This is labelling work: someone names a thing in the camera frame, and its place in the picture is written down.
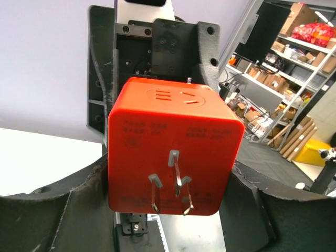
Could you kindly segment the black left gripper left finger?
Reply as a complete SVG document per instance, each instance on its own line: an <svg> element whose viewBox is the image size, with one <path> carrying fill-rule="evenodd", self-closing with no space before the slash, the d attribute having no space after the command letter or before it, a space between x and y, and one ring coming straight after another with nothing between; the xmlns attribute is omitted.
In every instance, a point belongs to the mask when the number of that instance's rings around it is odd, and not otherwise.
<svg viewBox="0 0 336 252"><path fill-rule="evenodd" d="M1 251L114 251L107 156L29 194L1 197Z"/></svg>

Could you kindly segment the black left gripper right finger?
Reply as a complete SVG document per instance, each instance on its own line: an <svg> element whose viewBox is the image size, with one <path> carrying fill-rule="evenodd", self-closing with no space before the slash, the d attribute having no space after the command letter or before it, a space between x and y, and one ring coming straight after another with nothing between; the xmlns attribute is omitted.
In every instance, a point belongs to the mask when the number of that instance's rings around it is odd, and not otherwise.
<svg viewBox="0 0 336 252"><path fill-rule="evenodd" d="M304 191L237 162L219 208L226 251L335 251L334 176L330 161Z"/></svg>

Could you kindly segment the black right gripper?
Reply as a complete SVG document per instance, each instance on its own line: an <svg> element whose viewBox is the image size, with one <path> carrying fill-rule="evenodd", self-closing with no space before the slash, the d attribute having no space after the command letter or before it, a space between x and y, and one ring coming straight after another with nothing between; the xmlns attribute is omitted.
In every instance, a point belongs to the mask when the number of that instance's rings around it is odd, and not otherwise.
<svg viewBox="0 0 336 252"><path fill-rule="evenodd" d="M107 143L108 115L117 98L116 48L119 81L136 76L194 80L218 92L218 24L166 19L115 24L115 9L88 8L87 127L103 143Z"/></svg>

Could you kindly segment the red cube socket adapter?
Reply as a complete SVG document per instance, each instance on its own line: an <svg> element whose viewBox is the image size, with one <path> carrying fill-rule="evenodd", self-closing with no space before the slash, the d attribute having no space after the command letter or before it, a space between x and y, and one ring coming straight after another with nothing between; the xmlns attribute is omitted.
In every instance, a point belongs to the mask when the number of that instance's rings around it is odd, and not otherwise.
<svg viewBox="0 0 336 252"><path fill-rule="evenodd" d="M130 78L108 116L110 208L213 215L244 131L209 86Z"/></svg>

